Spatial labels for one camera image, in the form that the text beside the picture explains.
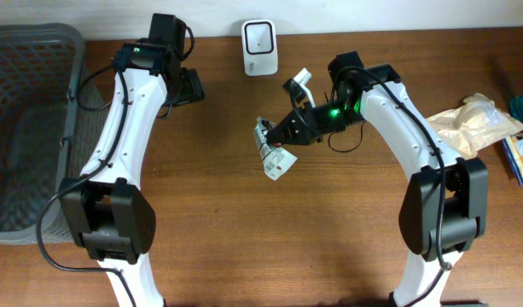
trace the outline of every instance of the beige plastic bag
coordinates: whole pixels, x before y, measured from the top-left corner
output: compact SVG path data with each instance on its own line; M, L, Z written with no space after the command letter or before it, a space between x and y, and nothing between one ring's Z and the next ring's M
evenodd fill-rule
M494 101L482 94L464 99L465 105L435 114L427 122L442 140L465 159L477 151L523 130L523 124L494 107Z

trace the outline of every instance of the wooden tabletop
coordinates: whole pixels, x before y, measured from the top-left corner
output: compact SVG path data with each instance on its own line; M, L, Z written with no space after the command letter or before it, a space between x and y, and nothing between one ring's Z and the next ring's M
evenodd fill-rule
M87 43L87 66L106 66L122 42ZM184 62L204 101L157 120L142 168L142 193L157 214L149 254L170 305L289 306L386 299L407 247L398 212L407 181L373 126L353 153L327 143L286 149L299 159L273 182L253 139L256 117L289 111L282 84L303 67L315 100L331 88L327 66L357 50L366 67L387 62L428 117L482 93L508 110L523 93L523 28L279 36L278 72L248 77L240 38L198 38ZM113 76L97 80L106 99ZM357 142L358 127L334 137ZM523 306L523 187L500 142L479 152L490 173L487 231L453 269L445 301ZM71 266L96 265L72 244L49 246ZM114 306L105 275L51 268L36 246L0 246L0 306Z

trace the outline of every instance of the gray plastic bin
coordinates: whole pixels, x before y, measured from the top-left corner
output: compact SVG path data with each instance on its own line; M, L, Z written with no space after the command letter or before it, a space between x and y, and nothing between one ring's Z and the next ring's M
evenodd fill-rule
M1 244L36 242L39 211L96 145L108 112L78 112L72 93L88 75L83 59L84 40L71 26L0 26ZM81 98L103 103L93 83ZM43 232L48 243L73 241L58 201Z

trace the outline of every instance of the wooden table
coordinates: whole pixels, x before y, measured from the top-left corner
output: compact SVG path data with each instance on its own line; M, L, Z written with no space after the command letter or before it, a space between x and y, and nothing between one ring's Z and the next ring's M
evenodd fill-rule
M87 43L87 66L106 66L122 42ZM407 255L398 212L407 182L371 125L362 146L287 147L299 160L277 182L263 172L253 140L257 116L289 111L282 84L301 68L318 102L327 65L357 50L366 66L391 63L425 116L476 92L507 110L523 93L523 28L362 32L278 37L278 73L247 77L240 38L199 38L184 63L196 68L204 101L157 120L142 192L157 212L151 263L170 305L335 304L386 299ZM109 98L113 76L97 80ZM358 127L335 136L357 142ZM523 306L523 187L502 144L479 152L490 172L487 231L457 264L443 299ZM96 265L74 245L50 246L64 264ZM112 306L105 275L49 267L36 246L0 246L0 306Z

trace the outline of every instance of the white backdrop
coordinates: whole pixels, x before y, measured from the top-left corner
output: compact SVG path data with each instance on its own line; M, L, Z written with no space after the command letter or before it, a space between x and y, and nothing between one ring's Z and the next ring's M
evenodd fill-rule
M523 0L0 0L0 25L64 22L86 39L145 37L152 13L197 37L240 35L258 18L278 34L523 26Z

